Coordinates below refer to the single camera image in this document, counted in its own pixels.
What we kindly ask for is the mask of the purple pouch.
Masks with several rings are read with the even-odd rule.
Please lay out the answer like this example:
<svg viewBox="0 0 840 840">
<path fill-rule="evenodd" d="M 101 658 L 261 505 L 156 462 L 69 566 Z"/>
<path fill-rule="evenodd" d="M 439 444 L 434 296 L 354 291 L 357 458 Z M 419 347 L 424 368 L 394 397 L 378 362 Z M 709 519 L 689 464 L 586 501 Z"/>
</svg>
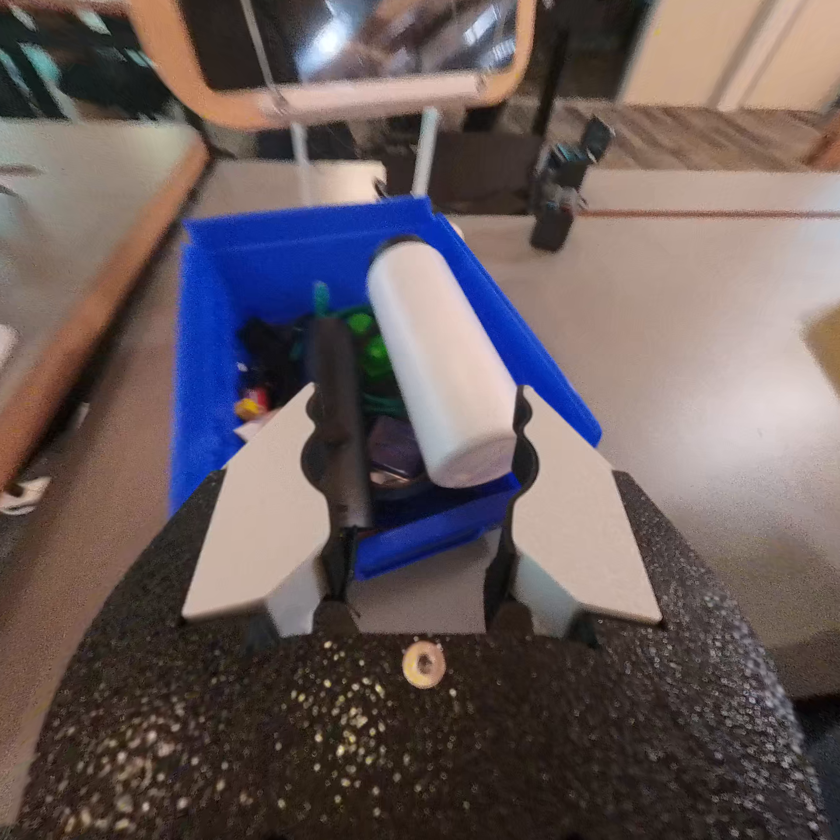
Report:
<svg viewBox="0 0 840 840">
<path fill-rule="evenodd" d="M 413 427 L 403 419 L 377 416 L 366 439 L 371 482 L 381 490 L 407 490 L 427 483 Z"/>
</svg>

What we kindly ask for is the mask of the black battery charger case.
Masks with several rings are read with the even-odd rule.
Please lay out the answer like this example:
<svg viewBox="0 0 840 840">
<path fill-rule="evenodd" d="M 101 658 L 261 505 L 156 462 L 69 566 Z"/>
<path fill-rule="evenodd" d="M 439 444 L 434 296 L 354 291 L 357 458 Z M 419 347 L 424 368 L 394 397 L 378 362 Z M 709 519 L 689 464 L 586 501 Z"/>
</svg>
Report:
<svg viewBox="0 0 840 840">
<path fill-rule="evenodd" d="M 584 204 L 584 179 L 606 154 L 614 135 L 608 124 L 593 116 L 577 142 L 554 143 L 541 149 L 532 170 L 528 197 L 528 212 L 533 217 L 531 247 L 547 253 L 564 247 Z"/>
</svg>

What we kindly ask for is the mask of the bright green plastic toy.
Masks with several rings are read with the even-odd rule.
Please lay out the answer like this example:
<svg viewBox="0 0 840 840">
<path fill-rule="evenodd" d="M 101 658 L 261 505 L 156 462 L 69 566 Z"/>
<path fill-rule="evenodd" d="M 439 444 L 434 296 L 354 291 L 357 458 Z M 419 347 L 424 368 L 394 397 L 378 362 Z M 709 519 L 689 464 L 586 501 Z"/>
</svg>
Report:
<svg viewBox="0 0 840 840">
<path fill-rule="evenodd" d="M 349 308 L 341 311 L 339 317 L 350 330 L 356 360 L 364 376 L 379 381 L 392 373 L 390 358 L 372 309 Z"/>
</svg>

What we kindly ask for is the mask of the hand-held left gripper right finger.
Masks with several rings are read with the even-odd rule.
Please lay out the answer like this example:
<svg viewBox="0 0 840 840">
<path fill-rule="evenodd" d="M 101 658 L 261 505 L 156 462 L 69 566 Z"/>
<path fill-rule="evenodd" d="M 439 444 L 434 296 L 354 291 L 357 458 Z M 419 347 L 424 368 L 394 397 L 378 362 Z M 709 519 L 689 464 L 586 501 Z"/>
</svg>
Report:
<svg viewBox="0 0 840 840">
<path fill-rule="evenodd" d="M 662 612 L 608 461 L 529 385 L 518 391 L 513 475 L 485 575 L 485 626 L 515 605 L 534 632 L 567 637 L 585 616 L 655 627 Z"/>
</svg>

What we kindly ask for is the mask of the white water bottle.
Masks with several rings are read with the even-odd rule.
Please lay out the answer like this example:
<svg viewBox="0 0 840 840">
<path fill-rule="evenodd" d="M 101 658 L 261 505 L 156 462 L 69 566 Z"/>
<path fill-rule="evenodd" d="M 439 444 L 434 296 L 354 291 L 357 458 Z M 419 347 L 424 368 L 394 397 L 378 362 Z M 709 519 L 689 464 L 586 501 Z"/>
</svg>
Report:
<svg viewBox="0 0 840 840">
<path fill-rule="evenodd" d="M 389 239 L 366 289 L 430 480 L 465 489 L 510 473 L 518 387 L 445 258 Z"/>
</svg>

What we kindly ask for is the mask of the wood edged table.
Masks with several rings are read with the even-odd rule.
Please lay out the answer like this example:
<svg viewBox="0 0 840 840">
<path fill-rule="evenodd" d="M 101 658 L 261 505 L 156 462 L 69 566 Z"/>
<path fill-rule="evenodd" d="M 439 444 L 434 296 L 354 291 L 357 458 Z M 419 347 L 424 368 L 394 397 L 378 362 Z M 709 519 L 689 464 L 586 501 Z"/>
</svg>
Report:
<svg viewBox="0 0 840 840">
<path fill-rule="evenodd" d="M 180 123 L 2 120 L 2 487 L 23 468 L 209 153 Z"/>
</svg>

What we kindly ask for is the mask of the blue storage bin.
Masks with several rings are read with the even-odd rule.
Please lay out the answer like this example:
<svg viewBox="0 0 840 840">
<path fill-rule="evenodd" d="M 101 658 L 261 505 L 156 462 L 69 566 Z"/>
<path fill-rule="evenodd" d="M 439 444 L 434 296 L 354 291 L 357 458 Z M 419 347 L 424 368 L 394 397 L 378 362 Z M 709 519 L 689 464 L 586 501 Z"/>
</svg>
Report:
<svg viewBox="0 0 840 840">
<path fill-rule="evenodd" d="M 246 373 L 245 351 L 237 337 L 240 327 L 252 317 L 287 323 L 309 313 L 314 321 L 341 319 L 341 311 L 349 308 L 372 309 L 366 276 L 377 249 L 392 238 L 417 237 L 435 248 L 516 385 L 532 387 L 592 447 L 600 443 L 602 430 L 589 407 L 487 269 L 428 200 L 403 197 L 376 204 L 214 217 L 189 222 L 185 228 L 188 242 L 182 251 L 175 351 L 173 511 L 289 403 L 249 423 L 236 417 L 234 405 Z M 356 364 L 366 438 L 379 415 L 410 423 L 394 373 L 373 381 L 364 376 L 357 360 Z M 427 478 L 419 487 L 381 490 L 370 473 L 373 523 L 359 530 L 356 580 L 424 560 L 498 528 L 519 489 L 511 472 L 465 489 L 437 486 Z"/>
</svg>

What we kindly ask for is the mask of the white shoe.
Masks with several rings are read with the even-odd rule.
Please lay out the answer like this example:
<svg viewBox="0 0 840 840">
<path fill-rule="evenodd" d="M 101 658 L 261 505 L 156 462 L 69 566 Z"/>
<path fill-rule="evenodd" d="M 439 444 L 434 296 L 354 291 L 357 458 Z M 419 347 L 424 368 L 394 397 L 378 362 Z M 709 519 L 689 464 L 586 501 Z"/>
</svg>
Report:
<svg viewBox="0 0 840 840">
<path fill-rule="evenodd" d="M 1 514 L 8 517 L 29 514 L 43 500 L 50 483 L 51 478 L 41 476 L 7 486 L 1 493 Z"/>
</svg>

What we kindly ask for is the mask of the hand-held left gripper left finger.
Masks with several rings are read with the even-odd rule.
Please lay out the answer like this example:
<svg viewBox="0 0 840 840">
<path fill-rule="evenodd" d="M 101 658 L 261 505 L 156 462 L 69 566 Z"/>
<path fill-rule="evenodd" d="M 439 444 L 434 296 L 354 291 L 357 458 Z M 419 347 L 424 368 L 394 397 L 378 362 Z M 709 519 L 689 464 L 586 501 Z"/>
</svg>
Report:
<svg viewBox="0 0 840 840">
<path fill-rule="evenodd" d="M 316 385 L 306 385 L 227 463 L 182 619 L 247 614 L 279 637 L 309 635 L 345 601 L 358 529 L 342 528 L 313 476 Z"/>
</svg>

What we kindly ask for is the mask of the black folding knife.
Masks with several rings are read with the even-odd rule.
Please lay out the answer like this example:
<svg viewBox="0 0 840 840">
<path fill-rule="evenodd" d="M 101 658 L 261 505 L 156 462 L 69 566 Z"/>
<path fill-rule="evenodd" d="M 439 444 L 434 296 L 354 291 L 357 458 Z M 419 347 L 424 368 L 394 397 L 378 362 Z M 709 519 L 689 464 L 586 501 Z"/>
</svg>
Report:
<svg viewBox="0 0 840 840">
<path fill-rule="evenodd" d="M 313 476 L 338 525 L 367 530 L 373 506 L 353 336 L 349 325 L 336 317 L 318 318 L 313 327 Z"/>
</svg>

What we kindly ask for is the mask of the white door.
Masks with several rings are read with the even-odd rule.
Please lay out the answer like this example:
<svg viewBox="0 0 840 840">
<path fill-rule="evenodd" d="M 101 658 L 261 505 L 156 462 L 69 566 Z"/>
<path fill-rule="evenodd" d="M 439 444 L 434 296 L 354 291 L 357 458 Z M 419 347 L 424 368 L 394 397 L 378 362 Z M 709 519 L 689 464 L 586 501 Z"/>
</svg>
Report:
<svg viewBox="0 0 840 840">
<path fill-rule="evenodd" d="M 839 2 L 805 2 L 744 104 L 746 109 L 819 112 L 839 89 Z"/>
<path fill-rule="evenodd" d="M 652 2 L 628 58 L 618 102 L 712 105 L 762 1 Z"/>
</svg>

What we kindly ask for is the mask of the black cloth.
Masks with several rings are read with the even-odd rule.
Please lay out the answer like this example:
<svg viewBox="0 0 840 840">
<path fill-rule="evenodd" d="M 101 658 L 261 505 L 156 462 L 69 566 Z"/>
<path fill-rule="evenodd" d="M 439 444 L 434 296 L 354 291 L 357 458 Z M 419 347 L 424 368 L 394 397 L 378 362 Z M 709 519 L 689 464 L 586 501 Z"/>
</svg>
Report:
<svg viewBox="0 0 840 840">
<path fill-rule="evenodd" d="M 252 317 L 237 332 L 245 351 L 245 390 L 262 390 L 270 410 L 286 405 L 312 380 L 309 332 L 313 316 L 287 323 Z"/>
</svg>

